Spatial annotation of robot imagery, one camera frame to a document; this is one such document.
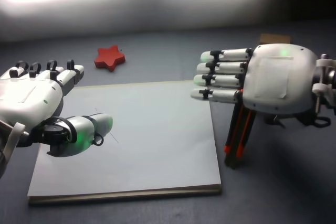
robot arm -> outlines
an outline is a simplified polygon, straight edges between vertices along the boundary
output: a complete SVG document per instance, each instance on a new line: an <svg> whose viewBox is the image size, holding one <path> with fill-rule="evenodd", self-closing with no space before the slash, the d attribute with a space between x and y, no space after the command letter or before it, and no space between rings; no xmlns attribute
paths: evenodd
<svg viewBox="0 0 336 224"><path fill-rule="evenodd" d="M320 106L336 106L336 61L290 44L267 44L252 49L208 51L201 55L191 97L234 103L224 151L225 163L235 168L241 157L256 113L265 122L296 118L304 125L329 126L319 116Z"/></svg>
<svg viewBox="0 0 336 224"><path fill-rule="evenodd" d="M68 61L67 69L52 60L47 69L18 62L0 77L0 177L16 147L50 145L49 155L79 154L100 146L112 128L106 114L59 117L63 97L82 79L84 67Z"/></svg>

